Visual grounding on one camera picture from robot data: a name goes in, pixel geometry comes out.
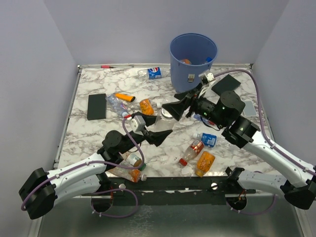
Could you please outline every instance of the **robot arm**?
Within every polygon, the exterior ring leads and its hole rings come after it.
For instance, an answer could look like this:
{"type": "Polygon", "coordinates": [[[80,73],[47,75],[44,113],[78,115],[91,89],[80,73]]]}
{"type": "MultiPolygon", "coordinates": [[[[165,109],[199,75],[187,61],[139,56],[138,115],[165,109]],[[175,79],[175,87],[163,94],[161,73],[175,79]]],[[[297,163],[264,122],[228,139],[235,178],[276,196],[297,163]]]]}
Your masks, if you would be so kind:
{"type": "Polygon", "coordinates": [[[176,94],[174,97],[179,100],[178,102],[164,104],[162,107],[178,121],[183,112],[189,108],[186,117],[196,113],[215,123],[218,128],[224,128],[222,135],[227,141],[257,155],[282,174],[260,174],[236,168],[228,172],[228,178],[235,179],[244,189],[284,195],[292,205],[309,209],[316,197],[316,178],[311,172],[315,169],[314,166],[297,158],[278,144],[272,143],[271,140],[265,140],[259,127],[241,116],[245,103],[235,92],[224,92],[217,104],[204,98],[203,88],[208,87],[210,82],[208,76],[202,75],[202,82],[193,90],[176,94]]]}
{"type": "MultiPolygon", "coordinates": [[[[137,144],[146,140],[149,144],[159,146],[172,132],[148,131],[145,126],[154,124],[156,116],[137,112],[131,117],[133,119],[130,123],[134,131],[129,134],[137,144]]],[[[33,171],[19,191],[23,210],[28,212],[31,219],[45,215],[56,204],[66,199],[111,189],[111,182],[105,171],[113,169],[114,165],[119,166],[123,160],[120,154],[135,145],[128,135],[122,135],[115,130],[107,133],[102,144],[96,153],[75,164],[48,172],[42,168],[33,171]]]]}

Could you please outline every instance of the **red bottle cap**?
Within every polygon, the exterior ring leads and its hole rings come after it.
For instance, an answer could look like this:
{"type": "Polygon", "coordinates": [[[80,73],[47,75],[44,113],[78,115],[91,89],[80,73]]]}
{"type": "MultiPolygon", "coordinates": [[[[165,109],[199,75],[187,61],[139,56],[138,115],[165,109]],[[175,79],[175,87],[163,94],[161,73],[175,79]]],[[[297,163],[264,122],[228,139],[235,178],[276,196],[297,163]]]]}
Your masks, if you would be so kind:
{"type": "Polygon", "coordinates": [[[183,166],[186,166],[188,163],[184,159],[180,159],[179,163],[182,164],[183,166]]]}

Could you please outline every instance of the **gray floor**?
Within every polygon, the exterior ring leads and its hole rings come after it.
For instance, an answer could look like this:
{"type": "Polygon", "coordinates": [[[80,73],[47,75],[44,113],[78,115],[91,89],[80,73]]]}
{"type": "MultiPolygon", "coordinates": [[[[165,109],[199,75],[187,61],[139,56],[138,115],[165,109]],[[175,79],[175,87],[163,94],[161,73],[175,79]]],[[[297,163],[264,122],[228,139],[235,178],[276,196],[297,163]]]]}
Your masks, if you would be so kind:
{"type": "MultiPolygon", "coordinates": [[[[272,197],[248,197],[247,211],[270,206],[272,197]]],[[[129,207],[114,207],[112,214],[129,207]]],[[[39,237],[300,237],[294,208],[277,199],[271,212],[246,216],[227,206],[141,206],[129,218],[113,219],[91,214],[90,199],[75,198],[56,206],[41,223],[39,237]]]]}

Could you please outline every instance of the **screw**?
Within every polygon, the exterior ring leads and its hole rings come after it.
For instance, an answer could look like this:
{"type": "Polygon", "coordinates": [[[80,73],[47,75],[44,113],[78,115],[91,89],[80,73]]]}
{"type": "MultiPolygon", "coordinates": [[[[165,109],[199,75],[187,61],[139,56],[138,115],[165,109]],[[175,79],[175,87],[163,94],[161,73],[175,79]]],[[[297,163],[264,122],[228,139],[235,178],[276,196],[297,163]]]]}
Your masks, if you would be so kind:
{"type": "Polygon", "coordinates": [[[211,184],[211,189],[212,189],[212,190],[217,190],[217,188],[218,188],[217,183],[212,183],[212,184],[211,184]]]}

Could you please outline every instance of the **blue bottle cap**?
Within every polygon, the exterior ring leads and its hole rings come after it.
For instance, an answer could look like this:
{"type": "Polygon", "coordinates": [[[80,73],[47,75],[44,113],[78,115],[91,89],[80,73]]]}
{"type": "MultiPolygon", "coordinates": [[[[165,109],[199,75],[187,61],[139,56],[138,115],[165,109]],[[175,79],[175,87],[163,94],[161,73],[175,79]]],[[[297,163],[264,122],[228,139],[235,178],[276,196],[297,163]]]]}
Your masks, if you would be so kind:
{"type": "Polygon", "coordinates": [[[210,61],[212,61],[212,59],[211,59],[210,57],[207,57],[207,58],[206,58],[206,62],[209,63],[210,61]]]}

